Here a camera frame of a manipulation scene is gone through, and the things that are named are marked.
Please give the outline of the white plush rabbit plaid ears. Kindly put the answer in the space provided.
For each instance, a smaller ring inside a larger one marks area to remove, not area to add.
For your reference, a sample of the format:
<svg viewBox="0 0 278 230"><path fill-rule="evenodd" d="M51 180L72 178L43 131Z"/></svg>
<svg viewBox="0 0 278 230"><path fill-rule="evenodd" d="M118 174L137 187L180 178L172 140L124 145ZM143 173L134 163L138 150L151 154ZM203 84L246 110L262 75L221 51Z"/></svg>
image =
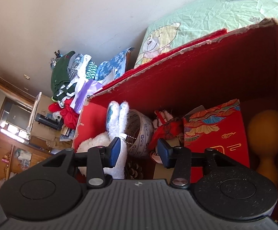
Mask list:
<svg viewBox="0 0 278 230"><path fill-rule="evenodd" d="M122 102L121 104L116 101L110 102L106 115L106 131L94 138L83 141L77 149L78 153L84 153L92 147L108 146L115 137L120 138L121 150L115 166L113 168L104 168L104 173L111 175L114 179L124 179L127 145L122 139L122 135L125 133L129 109L127 102Z"/></svg>

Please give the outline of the roll of printed tape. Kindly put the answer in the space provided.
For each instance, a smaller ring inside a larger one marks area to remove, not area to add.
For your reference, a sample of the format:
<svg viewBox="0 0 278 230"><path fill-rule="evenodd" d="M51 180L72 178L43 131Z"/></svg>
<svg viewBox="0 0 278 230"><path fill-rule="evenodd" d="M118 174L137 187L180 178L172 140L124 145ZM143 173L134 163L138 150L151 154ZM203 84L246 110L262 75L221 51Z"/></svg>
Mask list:
<svg viewBox="0 0 278 230"><path fill-rule="evenodd" d="M125 133L127 152L133 157L144 157L153 135L152 121L137 110L129 110Z"/></svg>

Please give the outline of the red plush toy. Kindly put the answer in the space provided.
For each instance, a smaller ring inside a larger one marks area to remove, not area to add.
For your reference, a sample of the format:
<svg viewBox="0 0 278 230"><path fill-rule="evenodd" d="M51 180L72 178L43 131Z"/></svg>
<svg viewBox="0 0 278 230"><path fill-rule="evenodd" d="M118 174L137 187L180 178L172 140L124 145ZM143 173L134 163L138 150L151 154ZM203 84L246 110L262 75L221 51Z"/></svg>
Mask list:
<svg viewBox="0 0 278 230"><path fill-rule="evenodd" d="M54 102L48 106L48 110L51 113L59 112L62 119L64 120L64 124L73 130L76 130L79 114L75 112L73 108L71 108L71 102L73 98L66 99L64 102L64 107L61 108L57 102Z"/></svg>

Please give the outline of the red gift bag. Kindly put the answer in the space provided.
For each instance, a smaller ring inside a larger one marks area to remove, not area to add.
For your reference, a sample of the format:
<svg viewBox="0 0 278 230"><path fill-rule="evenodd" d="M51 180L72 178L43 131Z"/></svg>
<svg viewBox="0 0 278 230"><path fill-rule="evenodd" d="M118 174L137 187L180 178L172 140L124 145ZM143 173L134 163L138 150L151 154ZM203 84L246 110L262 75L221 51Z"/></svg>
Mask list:
<svg viewBox="0 0 278 230"><path fill-rule="evenodd" d="M183 117L184 146L195 153L212 148L249 167L246 132L238 99Z"/></svg>

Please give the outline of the black cylindrical device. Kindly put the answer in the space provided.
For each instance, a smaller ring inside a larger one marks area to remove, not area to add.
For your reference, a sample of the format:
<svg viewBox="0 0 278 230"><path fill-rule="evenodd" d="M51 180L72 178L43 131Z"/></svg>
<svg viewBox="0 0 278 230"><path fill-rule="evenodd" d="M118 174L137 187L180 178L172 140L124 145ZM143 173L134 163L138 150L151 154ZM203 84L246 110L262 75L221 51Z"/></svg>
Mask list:
<svg viewBox="0 0 278 230"><path fill-rule="evenodd" d="M37 115L35 117L35 121L40 124L43 124L45 126L48 126L52 129L55 129L57 131L61 131L62 127L64 125L63 119L61 119L60 121L55 121L55 120L45 117L44 115L41 115L39 113L37 113Z"/></svg>

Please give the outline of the pile of folded clothes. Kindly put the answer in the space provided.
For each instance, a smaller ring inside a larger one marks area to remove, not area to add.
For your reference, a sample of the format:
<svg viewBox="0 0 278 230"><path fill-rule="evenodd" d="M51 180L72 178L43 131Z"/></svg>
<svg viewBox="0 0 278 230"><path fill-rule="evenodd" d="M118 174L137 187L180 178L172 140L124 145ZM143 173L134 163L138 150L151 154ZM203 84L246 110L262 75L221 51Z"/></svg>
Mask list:
<svg viewBox="0 0 278 230"><path fill-rule="evenodd" d="M61 108L64 108L68 99L77 100L80 91L85 89L84 85L88 85L88 95L102 89L103 84L95 80L98 66L90 55L75 51L62 55L60 51L56 51L55 56L50 63L51 99Z"/></svg>

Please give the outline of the wooden cabinet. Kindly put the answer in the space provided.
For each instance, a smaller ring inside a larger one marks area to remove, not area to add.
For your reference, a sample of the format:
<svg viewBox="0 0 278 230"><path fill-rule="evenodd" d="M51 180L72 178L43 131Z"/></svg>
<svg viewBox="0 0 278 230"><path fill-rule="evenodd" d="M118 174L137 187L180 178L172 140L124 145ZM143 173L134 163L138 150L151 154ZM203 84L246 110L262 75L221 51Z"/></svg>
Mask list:
<svg viewBox="0 0 278 230"><path fill-rule="evenodd" d="M23 144L0 132L0 181L9 179L11 173L21 173L21 161L15 156L17 152L24 150L31 153L29 167L40 163L50 157L50 153L40 151L29 145Z"/></svg>

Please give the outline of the red cardboard box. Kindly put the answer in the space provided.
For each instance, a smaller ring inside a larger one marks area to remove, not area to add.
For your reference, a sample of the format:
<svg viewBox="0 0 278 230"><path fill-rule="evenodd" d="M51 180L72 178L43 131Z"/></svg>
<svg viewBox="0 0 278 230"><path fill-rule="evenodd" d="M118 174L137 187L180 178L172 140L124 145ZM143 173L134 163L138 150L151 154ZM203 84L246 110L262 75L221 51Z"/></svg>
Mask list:
<svg viewBox="0 0 278 230"><path fill-rule="evenodd" d="M199 44L186 44L126 72L87 99L73 142L105 131L108 104L126 101L151 115L171 109L184 115L199 105L239 99L247 110L278 108L278 22L264 19L238 30L215 32ZM278 229L278 204L271 218L256 223L226 222L209 215L189 192L165 181L145 181L146 192L132 182L113 182L89 192L75 210L74 229Z"/></svg>

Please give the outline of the green yellow cartoon bedsheet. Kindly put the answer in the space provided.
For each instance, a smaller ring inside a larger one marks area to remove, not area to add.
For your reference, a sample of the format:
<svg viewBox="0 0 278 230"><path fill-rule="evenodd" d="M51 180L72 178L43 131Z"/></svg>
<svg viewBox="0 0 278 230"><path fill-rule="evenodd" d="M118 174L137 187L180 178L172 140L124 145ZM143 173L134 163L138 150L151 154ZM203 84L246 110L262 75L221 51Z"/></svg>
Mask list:
<svg viewBox="0 0 278 230"><path fill-rule="evenodd" d="M220 29L233 31L264 18L278 20L278 0L197 0L147 28L134 67Z"/></svg>

